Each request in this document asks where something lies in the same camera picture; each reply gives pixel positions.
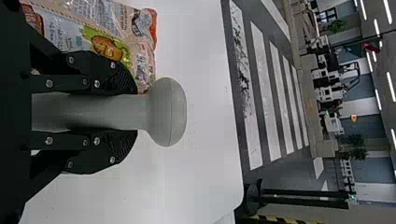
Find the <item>potted plant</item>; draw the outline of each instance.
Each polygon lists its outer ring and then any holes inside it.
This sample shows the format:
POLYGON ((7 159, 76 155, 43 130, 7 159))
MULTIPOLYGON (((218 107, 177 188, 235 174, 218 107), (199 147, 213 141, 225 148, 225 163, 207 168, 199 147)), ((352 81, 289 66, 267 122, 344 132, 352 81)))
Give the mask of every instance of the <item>potted plant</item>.
POLYGON ((347 22, 342 20, 333 21, 330 25, 327 26, 326 30, 331 31, 333 34, 337 34, 345 31, 347 27, 347 22))
POLYGON ((346 135, 339 138, 343 145, 338 155, 343 160, 359 160, 365 161, 368 156, 367 149, 364 144, 364 138, 361 134, 346 135))

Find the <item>gray cylindrical object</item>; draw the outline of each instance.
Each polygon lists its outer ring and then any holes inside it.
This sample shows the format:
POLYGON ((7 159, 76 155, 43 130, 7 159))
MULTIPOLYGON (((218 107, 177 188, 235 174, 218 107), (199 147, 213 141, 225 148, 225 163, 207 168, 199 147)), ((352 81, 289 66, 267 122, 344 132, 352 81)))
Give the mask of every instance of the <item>gray cylindrical object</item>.
POLYGON ((53 132, 77 127, 145 130, 158 145, 170 147, 186 130, 187 100, 171 78, 156 81, 148 95, 36 94, 32 124, 34 130, 53 132))

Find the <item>white floor stripe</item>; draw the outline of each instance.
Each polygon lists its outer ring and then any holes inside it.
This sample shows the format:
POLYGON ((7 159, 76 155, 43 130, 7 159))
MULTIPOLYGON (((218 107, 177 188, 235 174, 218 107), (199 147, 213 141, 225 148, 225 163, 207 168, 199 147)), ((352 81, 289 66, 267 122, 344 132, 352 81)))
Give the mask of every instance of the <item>white floor stripe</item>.
MULTIPOLYGON (((323 187, 321 191, 329 191, 329 187, 327 186, 327 180, 324 181, 323 187)), ((320 197, 322 201, 329 201, 328 197, 320 197)))
POLYGON ((294 85, 296 87, 297 91, 297 103, 298 107, 300 108, 300 121, 303 124, 303 135, 304 135, 304 143, 305 146, 309 146, 309 140, 308 140, 308 132, 306 131, 306 121, 305 121, 305 115, 304 115, 304 107, 303 107, 303 100, 301 97, 301 91, 300 91, 300 84, 298 82, 297 78, 297 71, 294 66, 291 67, 293 70, 293 78, 294 78, 294 85))
POLYGON ((273 0, 262 0, 262 3, 270 12, 271 16, 274 18, 277 25, 282 30, 283 34, 285 34, 286 38, 290 41, 289 26, 283 19, 282 15, 280 15, 280 12, 279 10, 277 10, 277 7, 275 6, 273 0))
POLYGON ((298 120, 297 115, 297 105, 296 105, 296 98, 294 96, 294 87, 291 82, 291 72, 290 72, 290 64, 287 58, 283 56, 283 65, 285 67, 286 73, 286 83, 288 84, 288 91, 289 91, 289 98, 290 98, 290 106, 291 106, 291 116, 293 118, 294 124, 294 132, 297 141, 297 148, 303 148, 303 139, 301 137, 301 129, 300 129, 300 121, 298 120))
POLYGON ((267 55, 265 53, 262 32, 254 23, 251 23, 254 49, 256 51, 257 69, 259 71, 260 89, 262 91, 262 107, 265 116, 265 128, 267 131, 270 160, 281 158, 279 136, 277 134, 274 99, 271 92, 271 82, 268 74, 267 55))
POLYGON ((323 173, 324 171, 323 159, 321 157, 314 159, 314 169, 315 169, 315 175, 318 179, 321 173, 323 173))
POLYGON ((276 80, 277 97, 279 99, 280 114, 282 116, 283 134, 285 136, 286 151, 288 154, 294 151, 293 140, 291 138, 290 120, 288 106, 286 104, 285 87, 283 86, 282 71, 280 69, 279 52, 277 48, 270 42, 271 55, 274 65, 274 73, 276 80))
POLYGON ((237 66, 239 71, 241 71, 243 76, 248 80, 247 83, 241 85, 246 85, 244 88, 247 88, 247 96, 243 99, 246 107, 245 127, 250 170, 254 170, 262 166, 262 147, 257 123, 256 106, 254 105, 250 66, 248 63, 248 48, 245 39, 242 10, 233 1, 230 1, 230 10, 233 17, 233 36, 240 40, 240 45, 235 43, 237 66))

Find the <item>white table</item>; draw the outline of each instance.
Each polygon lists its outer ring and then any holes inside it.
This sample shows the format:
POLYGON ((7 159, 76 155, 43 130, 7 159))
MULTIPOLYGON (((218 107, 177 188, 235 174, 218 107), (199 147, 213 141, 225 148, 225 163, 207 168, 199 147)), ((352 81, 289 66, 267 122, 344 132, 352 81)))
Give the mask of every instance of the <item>white table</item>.
POLYGON ((220 0, 130 2, 158 10, 158 77, 185 89, 185 136, 161 148, 140 132, 121 165, 60 176, 27 204, 21 223, 212 224, 242 201, 220 0))

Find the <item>plastic packaging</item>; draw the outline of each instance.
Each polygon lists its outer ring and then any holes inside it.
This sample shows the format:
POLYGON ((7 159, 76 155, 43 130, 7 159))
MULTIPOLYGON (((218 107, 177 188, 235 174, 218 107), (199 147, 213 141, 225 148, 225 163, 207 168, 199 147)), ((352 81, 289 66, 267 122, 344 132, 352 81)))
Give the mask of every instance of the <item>plastic packaging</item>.
POLYGON ((61 51, 121 61, 145 93, 156 80, 157 13, 109 0, 20 0, 26 21, 61 51))

